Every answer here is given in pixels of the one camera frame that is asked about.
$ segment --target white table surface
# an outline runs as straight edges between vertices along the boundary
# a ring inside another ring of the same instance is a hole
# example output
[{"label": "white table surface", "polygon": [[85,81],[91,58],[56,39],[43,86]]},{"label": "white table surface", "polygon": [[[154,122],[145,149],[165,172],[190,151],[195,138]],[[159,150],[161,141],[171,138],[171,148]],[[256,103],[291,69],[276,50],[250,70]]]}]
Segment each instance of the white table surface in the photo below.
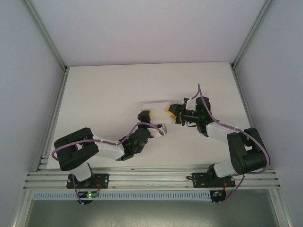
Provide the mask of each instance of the white table surface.
[{"label": "white table surface", "polygon": [[[84,127],[99,137],[118,140],[138,122],[142,103],[181,103],[200,83],[214,117],[248,128],[249,122],[227,62],[71,67],[55,128],[57,139]],[[195,108],[195,102],[189,106]],[[127,161],[92,157],[91,167],[181,166],[229,158],[228,146],[196,128],[169,124],[164,137],[149,139],[142,153]],[[57,169],[49,158],[48,169]]]}]

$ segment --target white wall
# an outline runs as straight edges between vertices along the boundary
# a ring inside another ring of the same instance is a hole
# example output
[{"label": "white wall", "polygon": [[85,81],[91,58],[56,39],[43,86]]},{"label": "white wall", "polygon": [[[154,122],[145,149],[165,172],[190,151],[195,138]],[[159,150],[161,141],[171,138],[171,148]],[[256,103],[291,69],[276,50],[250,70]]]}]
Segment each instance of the white wall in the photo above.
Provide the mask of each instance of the white wall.
[{"label": "white wall", "polygon": [[276,0],[240,67],[253,121],[303,225],[303,1]]},{"label": "white wall", "polygon": [[264,0],[32,0],[66,65],[232,62]]},{"label": "white wall", "polygon": [[1,1],[0,29],[0,220],[7,227],[37,160],[62,71],[20,0]]}]

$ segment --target gray floor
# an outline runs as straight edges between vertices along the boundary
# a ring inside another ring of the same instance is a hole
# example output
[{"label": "gray floor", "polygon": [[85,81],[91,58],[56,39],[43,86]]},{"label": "gray floor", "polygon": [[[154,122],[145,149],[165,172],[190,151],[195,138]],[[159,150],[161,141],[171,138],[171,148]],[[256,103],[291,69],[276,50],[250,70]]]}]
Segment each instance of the gray floor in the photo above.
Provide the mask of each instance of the gray floor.
[{"label": "gray floor", "polygon": [[268,191],[238,191],[220,205],[198,201],[33,201],[28,227],[275,227]]}]

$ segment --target yellow object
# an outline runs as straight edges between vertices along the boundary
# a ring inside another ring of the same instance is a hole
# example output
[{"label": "yellow object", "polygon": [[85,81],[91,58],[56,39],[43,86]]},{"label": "yellow object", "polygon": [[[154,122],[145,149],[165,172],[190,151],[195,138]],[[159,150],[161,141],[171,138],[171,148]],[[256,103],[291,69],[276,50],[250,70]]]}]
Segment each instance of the yellow object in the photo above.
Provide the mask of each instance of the yellow object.
[{"label": "yellow object", "polygon": [[172,112],[170,112],[170,111],[169,111],[169,108],[170,108],[170,105],[169,105],[168,107],[166,107],[165,112],[169,113],[170,116],[171,116],[173,119],[176,119],[177,116],[175,116]]}]

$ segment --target white enclosure panel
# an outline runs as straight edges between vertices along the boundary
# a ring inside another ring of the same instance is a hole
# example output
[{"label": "white enclosure panel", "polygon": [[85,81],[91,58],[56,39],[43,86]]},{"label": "white enclosure panel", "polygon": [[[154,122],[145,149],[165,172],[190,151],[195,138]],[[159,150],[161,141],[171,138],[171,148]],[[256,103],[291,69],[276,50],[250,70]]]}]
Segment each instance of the white enclosure panel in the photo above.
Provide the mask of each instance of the white enclosure panel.
[{"label": "white enclosure panel", "polygon": [[303,1],[276,0],[239,66],[295,226],[303,226]]},{"label": "white enclosure panel", "polygon": [[264,0],[32,0],[66,65],[229,61]]},{"label": "white enclosure panel", "polygon": [[[210,98],[217,119],[249,127],[227,62],[71,67],[54,141],[89,127],[109,140],[127,135],[138,122],[142,103],[181,103],[194,96],[197,83]],[[189,108],[195,108],[192,101]],[[168,124],[168,134],[149,139],[141,154],[127,161],[93,157],[92,167],[168,166],[216,163],[229,158],[228,146],[196,128]],[[59,168],[50,158],[48,168]]]},{"label": "white enclosure panel", "polygon": [[20,0],[1,1],[0,28],[0,226],[9,227],[62,70]]}]

